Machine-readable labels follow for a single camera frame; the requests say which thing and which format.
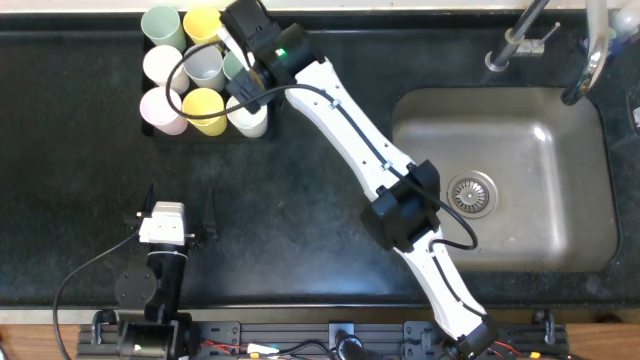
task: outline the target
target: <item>sink basin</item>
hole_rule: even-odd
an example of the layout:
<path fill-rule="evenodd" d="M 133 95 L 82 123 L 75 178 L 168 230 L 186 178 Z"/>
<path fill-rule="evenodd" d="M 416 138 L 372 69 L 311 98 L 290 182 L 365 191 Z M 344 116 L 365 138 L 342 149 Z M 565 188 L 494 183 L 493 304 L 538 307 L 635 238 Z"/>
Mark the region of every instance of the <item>sink basin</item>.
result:
<path fill-rule="evenodd" d="M 423 89 L 393 113 L 393 142 L 440 172 L 440 198 L 476 231 L 461 270 L 594 271 L 618 234 L 600 115 L 562 89 Z M 445 239 L 469 243 L 444 211 Z"/>

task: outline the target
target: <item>wooden surface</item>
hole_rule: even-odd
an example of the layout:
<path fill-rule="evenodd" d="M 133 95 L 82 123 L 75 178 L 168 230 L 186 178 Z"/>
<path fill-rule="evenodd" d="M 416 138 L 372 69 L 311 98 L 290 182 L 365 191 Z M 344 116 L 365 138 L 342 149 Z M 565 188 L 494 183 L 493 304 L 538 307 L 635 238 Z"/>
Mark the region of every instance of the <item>wooden surface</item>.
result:
<path fill-rule="evenodd" d="M 77 325 L 63 325 L 62 336 L 75 354 Z M 640 325 L 568 325 L 571 351 L 591 360 L 640 359 Z M 62 359 L 51 325 L 0 325 L 8 360 Z"/>

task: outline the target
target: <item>sink drain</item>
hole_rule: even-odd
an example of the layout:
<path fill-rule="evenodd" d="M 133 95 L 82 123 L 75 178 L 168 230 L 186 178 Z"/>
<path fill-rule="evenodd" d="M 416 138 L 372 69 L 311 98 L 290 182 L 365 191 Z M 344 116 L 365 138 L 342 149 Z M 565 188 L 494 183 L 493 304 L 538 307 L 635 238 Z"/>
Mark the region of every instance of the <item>sink drain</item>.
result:
<path fill-rule="evenodd" d="M 468 218 L 488 214 L 496 203 L 498 192 L 491 179 L 478 171 L 457 176 L 449 184 L 449 204 Z"/>

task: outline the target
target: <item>faucet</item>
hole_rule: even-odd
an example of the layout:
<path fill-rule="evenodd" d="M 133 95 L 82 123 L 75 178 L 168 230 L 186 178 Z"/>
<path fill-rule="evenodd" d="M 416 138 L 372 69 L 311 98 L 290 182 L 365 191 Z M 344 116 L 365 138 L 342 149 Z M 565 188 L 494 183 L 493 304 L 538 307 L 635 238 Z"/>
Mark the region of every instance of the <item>faucet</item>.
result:
<path fill-rule="evenodd" d="M 522 56 L 540 56 L 544 53 L 544 43 L 560 27 L 556 23 L 540 40 L 525 39 L 525 34 L 531 28 L 549 0 L 534 0 L 524 11 L 516 25 L 504 34 L 497 50 L 490 51 L 485 57 L 485 64 L 491 71 L 500 72 L 507 69 L 509 59 Z M 565 105 L 578 102 L 596 83 L 607 59 L 609 50 L 609 20 L 607 18 L 607 2 L 605 0 L 585 0 L 587 8 L 587 23 L 589 25 L 589 53 L 587 64 L 580 77 L 565 89 L 561 100 Z"/>

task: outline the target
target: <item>black tray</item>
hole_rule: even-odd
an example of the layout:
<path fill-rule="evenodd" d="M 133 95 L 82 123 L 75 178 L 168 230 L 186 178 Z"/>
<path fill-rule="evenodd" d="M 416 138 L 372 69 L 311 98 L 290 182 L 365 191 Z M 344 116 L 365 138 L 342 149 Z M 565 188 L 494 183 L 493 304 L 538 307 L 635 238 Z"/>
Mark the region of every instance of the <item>black tray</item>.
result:
<path fill-rule="evenodd" d="M 191 39 L 186 33 L 185 33 L 185 37 L 187 39 L 186 48 L 188 49 L 191 46 L 193 46 L 194 43 L 193 41 L 191 41 Z M 155 45 L 147 37 L 144 37 L 144 42 L 142 46 L 144 49 L 144 53 L 146 54 Z M 154 87 L 157 87 L 157 85 L 153 81 L 149 80 L 149 78 L 147 78 L 144 72 L 142 72 L 142 85 L 141 85 L 142 93 L 140 94 L 140 98 L 142 99 L 142 96 L 147 91 L 153 89 Z M 180 99 L 184 100 L 184 97 L 188 93 L 190 93 L 191 91 L 197 88 L 198 86 L 191 79 L 189 79 L 189 88 L 187 89 L 187 91 L 185 91 L 183 94 L 180 95 Z M 226 104 L 227 100 L 229 100 L 231 95 L 226 90 L 219 91 L 218 93 L 222 96 L 222 99 Z M 228 143 L 263 142 L 263 141 L 269 141 L 273 137 L 273 133 L 274 133 L 273 128 L 275 123 L 274 113 L 275 113 L 275 106 L 273 105 L 273 102 L 271 102 L 269 105 L 267 105 L 267 131 L 265 131 L 265 133 L 258 138 L 248 138 L 242 135 L 240 130 L 238 130 L 231 123 L 231 121 L 229 121 L 229 119 L 227 119 L 227 128 L 224 130 L 222 134 L 218 136 L 205 135 L 200 130 L 198 130 L 195 126 L 191 125 L 191 123 L 189 123 L 189 125 L 187 126 L 187 129 L 182 134 L 167 135 L 162 131 L 156 129 L 155 126 L 146 122 L 142 118 L 142 116 L 140 116 L 140 122 L 141 122 L 140 130 L 145 136 L 153 137 L 156 139 L 167 140 L 167 141 L 189 141 L 189 142 L 227 143 L 227 144 Z"/>

